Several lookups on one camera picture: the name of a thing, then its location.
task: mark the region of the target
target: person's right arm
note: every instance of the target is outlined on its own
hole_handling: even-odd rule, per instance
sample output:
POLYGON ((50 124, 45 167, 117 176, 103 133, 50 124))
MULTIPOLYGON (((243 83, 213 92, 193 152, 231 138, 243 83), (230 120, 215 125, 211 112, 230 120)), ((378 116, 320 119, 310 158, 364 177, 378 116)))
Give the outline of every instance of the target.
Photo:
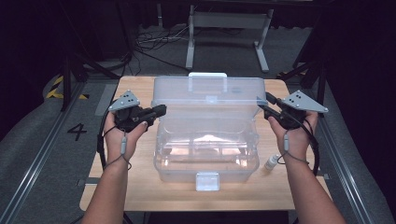
MULTIPOLYGON (((315 130, 318 114, 307 112, 306 119, 315 130)), ((268 121, 276 134, 279 151, 284 155, 283 159, 288 172, 291 195, 300 222, 346 223, 309 166, 303 162, 306 160, 306 151, 309 146, 309 138, 305 131, 302 128, 288 131, 289 153, 293 157, 303 160, 298 161, 290 154, 284 153, 283 144, 286 130, 279 125, 276 119, 270 117, 268 121)))

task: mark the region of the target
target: gray floor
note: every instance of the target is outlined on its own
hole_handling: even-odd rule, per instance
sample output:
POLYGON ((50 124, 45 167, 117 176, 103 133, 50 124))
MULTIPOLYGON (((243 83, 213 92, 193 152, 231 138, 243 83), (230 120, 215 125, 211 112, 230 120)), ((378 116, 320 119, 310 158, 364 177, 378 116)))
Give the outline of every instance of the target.
MULTIPOLYGON (((150 31, 159 30, 151 27, 150 31)), ((262 73, 252 43, 260 34, 245 30, 238 35, 229 35, 211 30, 202 31, 195 37, 196 50, 192 71, 225 72, 230 77, 275 78, 280 72, 292 69, 298 52, 310 34, 310 29, 271 29, 264 44, 264 52, 270 67, 268 74, 262 73)), ((180 39, 169 43, 161 49, 147 51, 148 54, 169 63, 184 66, 187 54, 187 41, 180 39)), ((130 62, 124 75, 134 75, 139 69, 139 76, 185 76, 187 71, 169 64, 161 63, 148 56, 136 53, 137 59, 130 62)), ((295 84, 299 78, 287 82, 290 91, 299 89, 295 84)), ((109 103, 108 92, 114 90, 117 82, 100 74, 90 76, 83 86, 82 93, 89 94, 88 100, 76 100, 63 125, 49 148, 49 154, 43 160, 39 175, 33 177, 33 185, 26 190, 25 197, 19 203, 19 209, 13 213, 14 223, 71 223, 83 215, 79 209, 79 199, 83 191, 82 181, 90 171, 95 154, 96 135, 101 122, 101 106, 109 103), (76 135, 67 131, 78 124, 83 124, 83 133, 78 141, 76 135)), ((52 82, 43 90, 48 92, 52 82)), ((329 87, 325 95, 325 105, 330 113, 322 124, 327 123, 332 140, 358 186, 361 199, 366 204, 368 213, 374 223, 394 223, 384 196, 378 189, 370 173, 361 160, 329 87)), ((0 143, 0 210, 6 211, 18 186, 22 182, 35 155, 43 149, 43 143, 60 115, 62 99, 50 98, 18 123, 8 136, 0 143)), ((348 223, 359 223, 352 209, 339 174, 334 169, 328 144, 321 129, 318 129, 320 143, 321 172, 327 179, 331 195, 348 223)), ((144 214, 128 212, 134 223, 143 223, 144 214)), ((290 211, 290 223, 295 214, 290 211)))

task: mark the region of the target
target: black number on floor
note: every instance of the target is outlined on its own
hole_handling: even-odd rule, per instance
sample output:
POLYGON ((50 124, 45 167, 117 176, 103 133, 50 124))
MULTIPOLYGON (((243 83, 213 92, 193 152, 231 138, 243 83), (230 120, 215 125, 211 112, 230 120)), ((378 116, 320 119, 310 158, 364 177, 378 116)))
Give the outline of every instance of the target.
POLYGON ((78 125, 76 125, 75 127, 71 128, 69 131, 67 131, 68 133, 76 133, 76 141, 78 141, 79 139, 79 135, 81 133, 86 133, 87 131, 82 130, 84 128, 84 124, 80 123, 78 125))

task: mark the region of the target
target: hand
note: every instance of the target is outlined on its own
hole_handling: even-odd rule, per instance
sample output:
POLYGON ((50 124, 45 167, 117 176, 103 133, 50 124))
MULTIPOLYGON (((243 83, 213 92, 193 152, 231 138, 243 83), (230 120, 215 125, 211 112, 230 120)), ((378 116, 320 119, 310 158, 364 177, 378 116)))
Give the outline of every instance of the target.
MULTIPOLYGON (((307 111, 305 119, 308 120, 308 122, 311 124, 312 130, 315 131, 318 123, 318 113, 307 111)), ((268 121, 270 122, 271 128, 276 135, 276 141, 277 141, 277 146, 279 148, 279 152, 281 153, 281 155, 283 155, 284 135, 286 133, 286 130, 282 128, 282 126, 280 126, 280 124, 277 122, 275 118, 270 117, 268 118, 268 121)), ((310 131, 310 127, 306 121, 304 121, 304 126, 308 131, 310 131)), ((288 136, 289 136, 289 153, 296 158, 299 158, 301 160, 306 160, 306 151, 308 149, 310 142, 308 134, 303 130, 303 128, 299 128, 288 131, 288 136)))
MULTIPOLYGON (((106 117, 104 132, 112 129, 116 123, 114 122, 114 114, 109 112, 106 117)), ((107 145, 107 162, 114 161, 120 156, 121 141, 125 135, 127 138, 126 149, 124 157, 128 161, 134 155, 136 149, 136 142, 146 131, 148 124, 144 121, 137 125, 131 132, 125 133, 118 128, 113 128, 106 136, 107 145)))

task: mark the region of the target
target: small white bottle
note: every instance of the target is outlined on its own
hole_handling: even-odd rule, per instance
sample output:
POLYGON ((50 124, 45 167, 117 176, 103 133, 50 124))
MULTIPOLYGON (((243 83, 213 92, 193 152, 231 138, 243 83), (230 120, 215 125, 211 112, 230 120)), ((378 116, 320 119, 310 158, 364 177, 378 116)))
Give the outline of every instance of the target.
POLYGON ((268 159, 268 161, 264 164, 265 169, 268 171, 272 171, 274 167, 277 165, 277 159, 279 159, 279 155, 274 155, 268 159))

